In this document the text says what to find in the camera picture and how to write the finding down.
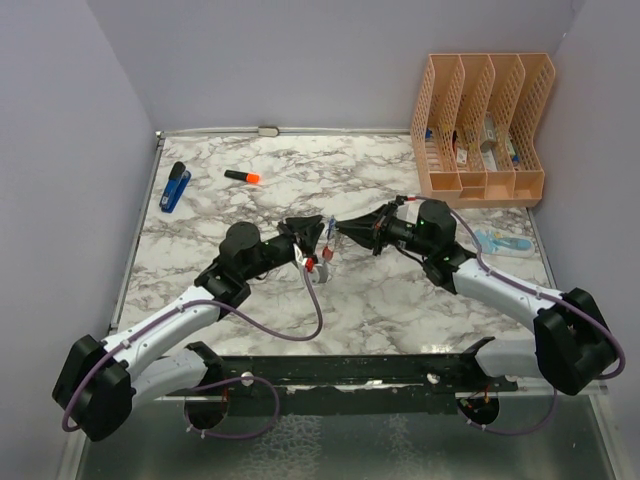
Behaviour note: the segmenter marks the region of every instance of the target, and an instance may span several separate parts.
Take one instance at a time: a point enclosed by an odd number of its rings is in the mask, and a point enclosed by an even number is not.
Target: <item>white wall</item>
[[[609,381],[640,473],[640,2],[588,0],[554,57],[536,220],[560,287],[591,291],[628,356]]]
[[[408,128],[427,54],[554,52],[582,0],[87,0],[158,129]]]
[[[51,391],[106,332],[155,138],[83,0],[2,2],[0,59],[0,478],[51,479]]]

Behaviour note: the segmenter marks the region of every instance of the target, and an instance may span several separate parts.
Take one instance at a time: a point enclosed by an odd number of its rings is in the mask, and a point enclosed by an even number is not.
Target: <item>plastic organizer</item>
[[[544,171],[533,139],[554,79],[545,53],[429,55],[411,124],[422,193],[462,208],[538,203]],[[495,139],[482,148],[487,112]]]

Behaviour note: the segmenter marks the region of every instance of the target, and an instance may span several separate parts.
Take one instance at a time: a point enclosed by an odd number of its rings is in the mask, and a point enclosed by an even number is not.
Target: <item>marble table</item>
[[[158,206],[176,161],[192,180],[175,211]],[[259,185],[227,179],[225,169],[257,172]],[[174,300],[218,254],[227,228],[255,223],[266,239],[287,216],[352,218],[396,194],[417,193],[408,136],[280,136],[167,138],[124,298],[119,329]],[[463,210],[472,227],[491,226],[534,237],[527,211]],[[458,233],[470,248],[469,238]],[[547,286],[536,247],[530,258],[488,257],[496,267]],[[316,316],[293,266],[252,281],[241,309],[272,329],[310,333]],[[481,303],[432,286],[420,267],[392,249],[373,257],[346,241],[332,262],[330,281],[316,287],[325,328],[311,342],[272,338],[229,315],[187,338],[173,351],[204,341],[221,355],[331,355],[461,352],[484,336],[520,339],[522,326]]]

